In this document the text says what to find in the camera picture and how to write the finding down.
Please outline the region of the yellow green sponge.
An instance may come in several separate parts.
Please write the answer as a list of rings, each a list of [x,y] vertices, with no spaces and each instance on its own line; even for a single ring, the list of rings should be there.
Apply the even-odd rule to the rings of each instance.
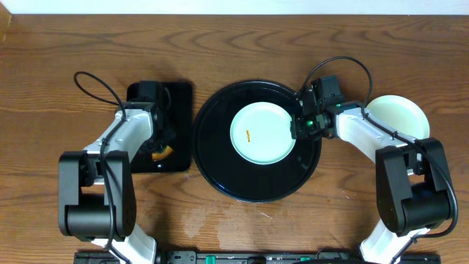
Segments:
[[[161,161],[173,153],[173,149],[170,146],[165,146],[161,151],[152,153],[153,161]]]

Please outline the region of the mint plate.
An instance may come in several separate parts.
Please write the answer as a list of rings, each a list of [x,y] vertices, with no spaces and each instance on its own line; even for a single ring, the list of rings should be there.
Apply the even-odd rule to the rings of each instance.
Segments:
[[[274,103],[251,103],[239,110],[232,120],[229,129],[232,146],[253,164],[277,163],[295,146],[291,121],[290,114]]]
[[[426,139],[430,136],[429,121],[423,110],[411,100],[398,95],[375,98],[367,109],[378,120],[390,125],[398,132]]]

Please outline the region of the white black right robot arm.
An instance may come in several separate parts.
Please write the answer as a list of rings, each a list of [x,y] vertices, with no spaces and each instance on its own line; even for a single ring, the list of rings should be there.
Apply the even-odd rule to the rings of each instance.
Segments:
[[[458,204],[442,144],[417,139],[376,119],[358,101],[347,102],[336,82],[316,80],[296,96],[294,139],[337,138],[359,149],[375,164],[380,221],[361,242],[367,263],[398,263],[413,243],[451,233]]]

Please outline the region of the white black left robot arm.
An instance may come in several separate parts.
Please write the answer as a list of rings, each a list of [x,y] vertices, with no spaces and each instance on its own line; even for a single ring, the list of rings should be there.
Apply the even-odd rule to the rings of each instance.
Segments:
[[[121,263],[154,263],[157,242],[136,223],[131,161],[163,129],[169,90],[142,81],[114,120],[81,151],[59,158],[59,230],[102,247]]]

